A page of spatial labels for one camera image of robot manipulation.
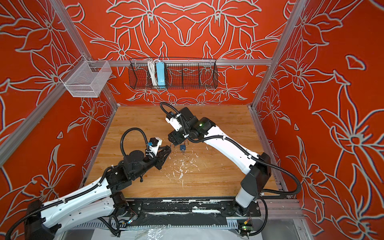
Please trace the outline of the blue padlock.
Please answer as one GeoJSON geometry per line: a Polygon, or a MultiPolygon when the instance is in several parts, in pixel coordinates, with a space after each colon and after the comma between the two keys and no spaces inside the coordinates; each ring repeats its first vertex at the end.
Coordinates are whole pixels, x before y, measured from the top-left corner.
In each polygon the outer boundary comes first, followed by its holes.
{"type": "Polygon", "coordinates": [[[184,141],[183,143],[180,144],[180,151],[181,151],[182,153],[185,153],[185,152],[186,152],[186,150],[187,150],[187,145],[188,145],[188,144],[189,144],[188,141],[184,141]]]}

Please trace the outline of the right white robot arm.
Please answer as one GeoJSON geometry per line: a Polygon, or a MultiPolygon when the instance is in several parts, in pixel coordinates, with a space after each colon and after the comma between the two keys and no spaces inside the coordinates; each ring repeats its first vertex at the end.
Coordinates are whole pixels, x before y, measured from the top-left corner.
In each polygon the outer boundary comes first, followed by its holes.
{"type": "Polygon", "coordinates": [[[270,156],[253,152],[225,134],[213,121],[204,117],[198,119],[189,108],[177,110],[174,106],[162,102],[162,111],[168,107],[171,111],[165,111],[166,121],[173,127],[168,135],[169,141],[177,146],[189,141],[194,144],[205,143],[231,160],[245,177],[241,181],[241,188],[237,193],[233,211],[239,216],[245,216],[249,212],[252,202],[261,199],[263,193],[272,193],[280,196],[293,196],[302,190],[299,179],[289,171],[271,164],[270,156]],[[265,185],[275,169],[292,178],[296,184],[293,191],[277,191],[266,189],[265,185]]]}

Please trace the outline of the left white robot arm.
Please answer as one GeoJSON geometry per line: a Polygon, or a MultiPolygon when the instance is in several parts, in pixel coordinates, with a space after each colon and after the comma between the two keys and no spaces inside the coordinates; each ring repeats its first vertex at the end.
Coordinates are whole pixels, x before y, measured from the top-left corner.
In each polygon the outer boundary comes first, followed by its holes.
{"type": "Polygon", "coordinates": [[[136,179],[142,180],[151,168],[161,170],[172,152],[170,146],[162,145],[160,138],[148,139],[140,128],[123,133],[120,150],[123,160],[106,168],[94,182],[56,200],[29,204],[26,215],[10,227],[5,238],[10,240],[20,224],[24,225],[26,240],[52,240],[56,234],[89,220],[108,217],[117,221],[130,208],[122,191],[136,179]],[[124,140],[134,131],[142,134],[146,148],[127,154],[124,140]]]}

